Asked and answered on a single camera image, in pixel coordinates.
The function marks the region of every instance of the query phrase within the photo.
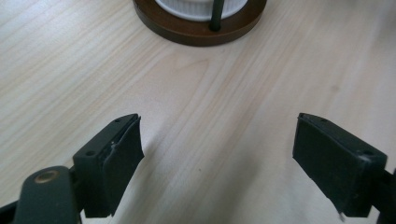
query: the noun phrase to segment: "round object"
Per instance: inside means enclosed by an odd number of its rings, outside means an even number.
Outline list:
[[[220,30],[211,31],[209,21],[188,21],[176,17],[155,0],[134,0],[140,20],[162,37],[183,45],[207,47],[233,41],[249,32],[259,21],[266,0],[247,0],[235,14],[221,20]]]
[[[189,21],[210,21],[213,0],[155,0],[160,7],[170,14]],[[232,16],[248,0],[225,0],[222,18]]]
[[[59,171],[56,170],[49,170],[46,171],[38,176],[35,177],[35,182],[37,184],[44,184],[47,182],[50,182],[51,180],[54,180],[58,177]]]

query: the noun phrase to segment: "table surface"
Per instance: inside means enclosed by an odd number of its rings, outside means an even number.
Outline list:
[[[116,215],[84,223],[342,223],[291,157],[297,117],[354,133],[393,172],[395,22],[393,0],[269,0],[244,37],[194,48],[131,0],[1,1],[0,206],[138,113],[146,158]]]

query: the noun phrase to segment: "light wood surface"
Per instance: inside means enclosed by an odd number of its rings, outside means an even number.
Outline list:
[[[393,0],[269,0],[249,34],[200,49],[152,33],[130,0],[1,1],[0,206],[138,113],[146,158],[116,215],[84,223],[342,223],[291,157],[297,116],[356,134],[393,172],[395,24]]]

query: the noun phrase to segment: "wood grain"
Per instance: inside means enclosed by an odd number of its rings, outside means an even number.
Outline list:
[[[249,34],[193,48],[130,0],[1,1],[0,206],[139,113],[146,158],[116,215],[84,223],[342,223],[291,158],[296,118],[337,123],[393,171],[395,22],[392,0],[272,0]]]

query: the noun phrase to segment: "screw hole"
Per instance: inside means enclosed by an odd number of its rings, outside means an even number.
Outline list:
[[[87,153],[85,153],[86,156],[93,156],[94,154],[94,151],[88,151]]]
[[[37,184],[44,184],[44,183],[50,182],[53,179],[56,179],[56,177],[58,177],[58,175],[59,175],[58,171],[50,170],[50,171],[47,171],[45,173],[38,175],[35,178],[35,182]]]

